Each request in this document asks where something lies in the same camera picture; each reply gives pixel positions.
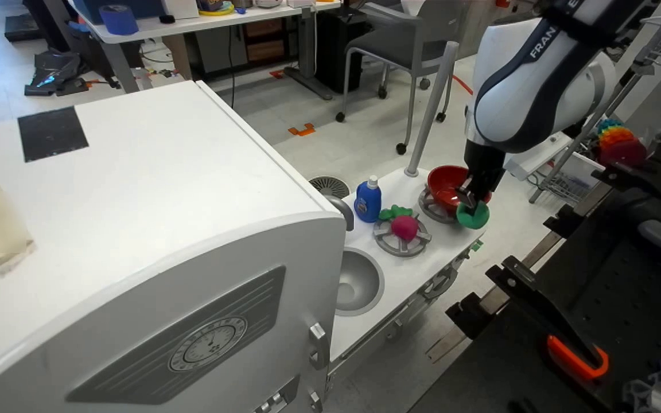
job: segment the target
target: chair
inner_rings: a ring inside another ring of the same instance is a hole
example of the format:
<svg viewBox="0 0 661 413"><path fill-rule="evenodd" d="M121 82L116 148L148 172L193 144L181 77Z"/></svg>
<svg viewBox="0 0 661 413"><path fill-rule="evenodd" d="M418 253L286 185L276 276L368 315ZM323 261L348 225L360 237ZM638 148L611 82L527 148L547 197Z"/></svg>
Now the chair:
<svg viewBox="0 0 661 413"><path fill-rule="evenodd" d="M412 133L416 120L416 89L418 81L438 71L445 45L457 38L457 18L462 4L457 0L424 0L418 16L368 2L363 11L377 25L375 33L353 40L347 47L347 71L344 71L344 96L348 95L348 64L353 53L371 56L383 61L389 68L403 70L411 77L411 96L408 96L408 120L407 139L397 144L397 154L407 154L407 144ZM386 100L386 71L379 85L379 100ZM445 104L438 112L438 121L445 121L445 110L450 102L450 81L445 88Z"/></svg>

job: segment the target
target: orange handle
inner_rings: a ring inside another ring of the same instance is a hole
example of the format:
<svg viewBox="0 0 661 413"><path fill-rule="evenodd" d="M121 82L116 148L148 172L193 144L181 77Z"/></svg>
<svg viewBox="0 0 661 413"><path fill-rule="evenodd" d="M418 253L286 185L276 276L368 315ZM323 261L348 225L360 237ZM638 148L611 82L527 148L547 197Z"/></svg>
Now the orange handle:
<svg viewBox="0 0 661 413"><path fill-rule="evenodd" d="M596 368L588 365L583 358L579 358L579 354L574 354L556 335L547 338L547 352L556 364L559 364L563 369L567 369L571 376L575 376L581 381L596 381L596 380L606 376L606 372L611 368L608 354L602 347L596 347L596 354L602 356L602 365L596 365Z"/></svg>

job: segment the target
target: white appliance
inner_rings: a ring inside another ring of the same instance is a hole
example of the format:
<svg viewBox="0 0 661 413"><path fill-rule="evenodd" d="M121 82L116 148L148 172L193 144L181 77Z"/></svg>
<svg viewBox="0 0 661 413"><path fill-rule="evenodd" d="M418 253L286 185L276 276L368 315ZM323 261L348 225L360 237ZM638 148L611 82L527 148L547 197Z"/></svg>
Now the white appliance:
<svg viewBox="0 0 661 413"><path fill-rule="evenodd" d="M76 105L87 148L0 189L34 241L0 276L0 413L308 413L339 214L209 88Z"/></svg>

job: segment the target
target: blue bottle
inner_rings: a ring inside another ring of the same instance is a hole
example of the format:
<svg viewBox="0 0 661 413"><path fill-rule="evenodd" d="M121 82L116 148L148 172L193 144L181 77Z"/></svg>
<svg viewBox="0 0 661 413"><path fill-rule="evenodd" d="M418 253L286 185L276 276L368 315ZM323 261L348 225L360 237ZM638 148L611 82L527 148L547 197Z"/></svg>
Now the blue bottle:
<svg viewBox="0 0 661 413"><path fill-rule="evenodd" d="M377 177L370 177L355 189L353 211L363 222L377 222L381 214L381 189Z"/></svg>

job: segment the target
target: metal rack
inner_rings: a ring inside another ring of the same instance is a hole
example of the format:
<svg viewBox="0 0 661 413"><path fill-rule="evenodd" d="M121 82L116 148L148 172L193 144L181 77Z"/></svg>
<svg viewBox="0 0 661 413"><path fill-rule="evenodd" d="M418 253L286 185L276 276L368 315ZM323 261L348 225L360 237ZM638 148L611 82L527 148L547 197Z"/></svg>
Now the metal rack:
<svg viewBox="0 0 661 413"><path fill-rule="evenodd" d="M556 162L554 171L547 175L547 179L536 187L534 196L529 197L529 203L534 204L536 197L548 191L556 181L558 175L563 171L563 166L571 159L571 154L575 149L581 149L589 139L591 131L596 130L596 125L603 117L611 117L616 112L616 108L628 96L628 92L636 88L636 82L642 77L651 77L655 68L661 68L661 23L658 31L655 33L655 38L647 41L647 47L633 58L632 63L632 71L633 77L627 81L627 85L622 85L603 105L599 105L591 117L586 121L583 131L579 133L579 139L563 151L563 156Z"/></svg>

